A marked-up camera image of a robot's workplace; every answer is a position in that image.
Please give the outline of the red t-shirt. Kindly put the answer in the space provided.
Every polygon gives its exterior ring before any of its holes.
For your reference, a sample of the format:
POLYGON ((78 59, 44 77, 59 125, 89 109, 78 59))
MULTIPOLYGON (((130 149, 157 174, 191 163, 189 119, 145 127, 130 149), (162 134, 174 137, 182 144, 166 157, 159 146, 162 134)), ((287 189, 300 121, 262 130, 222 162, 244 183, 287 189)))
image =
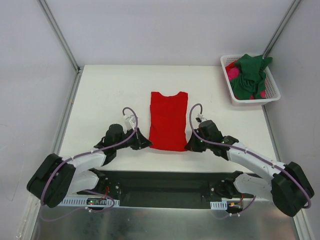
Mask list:
POLYGON ((157 91, 151 92, 151 148, 161 151, 185 151, 188 98, 188 93, 183 91, 172 96, 164 96, 157 91))

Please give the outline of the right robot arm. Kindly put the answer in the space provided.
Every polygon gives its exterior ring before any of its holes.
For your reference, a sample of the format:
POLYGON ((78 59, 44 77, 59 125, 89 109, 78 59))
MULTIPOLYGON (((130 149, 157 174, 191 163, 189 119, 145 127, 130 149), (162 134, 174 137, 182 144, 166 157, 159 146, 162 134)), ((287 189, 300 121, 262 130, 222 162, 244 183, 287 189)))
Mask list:
POLYGON ((239 194, 250 194, 273 202, 285 215, 294 217, 301 209, 311 207, 315 192, 301 166, 295 162, 284 164, 269 159, 230 135, 222 135, 212 120, 197 117, 197 128, 185 146, 191 152, 210 150, 217 157, 241 165, 249 175, 235 171, 214 187, 217 195, 231 199, 239 194))

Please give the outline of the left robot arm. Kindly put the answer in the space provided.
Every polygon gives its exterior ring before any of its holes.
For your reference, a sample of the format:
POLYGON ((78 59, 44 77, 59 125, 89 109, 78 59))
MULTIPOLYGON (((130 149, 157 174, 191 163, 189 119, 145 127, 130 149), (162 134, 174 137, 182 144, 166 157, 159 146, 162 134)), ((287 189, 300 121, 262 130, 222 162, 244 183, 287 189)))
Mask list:
POLYGON ((139 128, 124 132, 120 124, 112 124, 91 151, 71 157, 68 162, 55 153, 49 154, 26 189, 49 208, 59 205, 66 195, 84 190, 99 195, 105 191, 106 182, 100 179, 102 175, 96 168, 109 164, 117 156, 117 150, 141 150, 152 145, 139 128))

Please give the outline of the pink garment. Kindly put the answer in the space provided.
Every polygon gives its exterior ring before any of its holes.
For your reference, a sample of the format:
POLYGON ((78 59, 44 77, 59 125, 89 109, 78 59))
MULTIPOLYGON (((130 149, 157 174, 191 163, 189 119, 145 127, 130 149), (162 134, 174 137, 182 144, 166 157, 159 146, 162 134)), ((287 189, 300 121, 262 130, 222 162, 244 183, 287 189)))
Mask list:
POLYGON ((232 62, 225 67, 228 80, 231 82, 233 79, 237 78, 241 73, 241 69, 236 65, 236 62, 232 62))

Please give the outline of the green t-shirt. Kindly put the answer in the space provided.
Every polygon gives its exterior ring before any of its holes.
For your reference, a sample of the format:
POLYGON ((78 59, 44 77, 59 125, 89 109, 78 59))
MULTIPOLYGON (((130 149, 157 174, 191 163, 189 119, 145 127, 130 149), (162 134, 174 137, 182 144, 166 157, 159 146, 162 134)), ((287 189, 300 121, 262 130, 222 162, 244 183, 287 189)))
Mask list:
POLYGON ((265 69, 272 61, 272 57, 263 58, 263 55, 245 54, 234 63, 239 74, 230 81, 230 86, 236 99, 260 100, 266 98, 265 69))

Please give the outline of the white plastic basket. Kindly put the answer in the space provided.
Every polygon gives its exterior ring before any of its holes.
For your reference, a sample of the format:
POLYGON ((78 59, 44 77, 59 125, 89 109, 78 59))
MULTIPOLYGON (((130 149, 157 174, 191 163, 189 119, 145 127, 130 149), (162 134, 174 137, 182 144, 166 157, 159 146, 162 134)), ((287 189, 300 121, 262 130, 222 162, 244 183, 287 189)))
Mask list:
POLYGON ((220 58, 221 66, 223 67, 223 73, 225 77, 225 81, 227 84, 227 88, 229 91, 229 96, 231 100, 231 104, 236 107, 240 106, 262 106, 272 101, 277 101, 280 99, 281 95, 279 89, 276 85, 276 82, 271 74, 271 71, 268 66, 264 69, 265 81, 264 81, 264 98, 261 99, 238 99, 234 91, 232 90, 231 81, 229 80, 228 73, 226 67, 229 66, 234 61, 237 61, 242 56, 239 54, 236 55, 223 55, 220 58))

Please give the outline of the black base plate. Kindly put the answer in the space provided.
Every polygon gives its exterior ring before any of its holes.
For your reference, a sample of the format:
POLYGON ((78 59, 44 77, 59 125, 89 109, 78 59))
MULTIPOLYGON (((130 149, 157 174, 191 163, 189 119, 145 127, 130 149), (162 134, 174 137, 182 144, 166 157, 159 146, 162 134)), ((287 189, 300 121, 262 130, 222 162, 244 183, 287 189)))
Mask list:
POLYGON ((209 209, 222 196, 216 188, 230 172, 152 172, 96 170, 97 186, 88 190, 107 194, 122 207, 209 209))

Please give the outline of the left aluminium frame post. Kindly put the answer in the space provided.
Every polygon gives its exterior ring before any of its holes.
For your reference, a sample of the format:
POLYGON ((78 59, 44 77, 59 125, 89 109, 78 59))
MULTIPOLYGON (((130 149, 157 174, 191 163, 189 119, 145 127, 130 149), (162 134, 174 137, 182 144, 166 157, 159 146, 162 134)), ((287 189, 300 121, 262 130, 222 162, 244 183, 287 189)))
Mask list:
POLYGON ((78 64, 74 54, 72 53, 72 50, 46 0, 37 0, 37 3, 39 4, 43 14, 45 15, 51 29, 53 30, 53 33, 57 37, 64 53, 66 54, 69 62, 72 65, 72 68, 75 70, 75 72, 78 74, 81 71, 81 67, 78 64))

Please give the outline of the aluminium frame post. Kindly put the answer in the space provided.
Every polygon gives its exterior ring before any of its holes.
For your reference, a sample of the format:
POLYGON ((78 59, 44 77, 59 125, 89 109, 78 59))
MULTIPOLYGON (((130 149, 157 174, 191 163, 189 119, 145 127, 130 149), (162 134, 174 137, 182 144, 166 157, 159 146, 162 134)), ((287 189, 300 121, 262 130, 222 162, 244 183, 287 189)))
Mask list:
POLYGON ((277 41, 279 40, 282 33, 284 32, 286 26, 288 25, 288 23, 290 22, 290 20, 292 19, 293 15, 295 14, 295 12, 297 11, 297 9, 299 8, 302 2, 303 0, 293 0, 291 2, 291 4, 289 5, 289 8, 285 12, 275 32, 273 33, 272 37, 270 38, 270 40, 268 41, 265 47, 262 54, 263 58, 267 58, 270 55, 277 41))
POLYGON ((72 50, 46 0, 37 0, 37 3, 39 4, 43 14, 45 15, 51 29, 53 30, 53 33, 57 37, 64 53, 66 54, 69 62, 72 65, 72 68, 75 70, 75 72, 78 74, 81 71, 81 67, 78 64, 74 54, 72 53, 72 50))

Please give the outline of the right aluminium frame post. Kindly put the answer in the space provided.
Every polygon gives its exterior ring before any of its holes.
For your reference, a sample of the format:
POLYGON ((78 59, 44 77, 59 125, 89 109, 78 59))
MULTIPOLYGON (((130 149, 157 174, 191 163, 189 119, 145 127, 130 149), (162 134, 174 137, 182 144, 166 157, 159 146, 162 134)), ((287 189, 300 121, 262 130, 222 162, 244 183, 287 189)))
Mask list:
POLYGON ((293 0, 291 2, 291 4, 289 5, 289 8, 285 12, 275 32, 273 33, 272 37, 270 38, 270 40, 268 41, 265 47, 262 54, 263 58, 267 58, 270 55, 277 41, 279 40, 282 33, 284 32, 286 26, 288 25, 288 23, 290 22, 290 20, 292 19, 293 15, 295 14, 295 12, 297 11, 297 9, 299 8, 302 2, 303 0, 293 0))

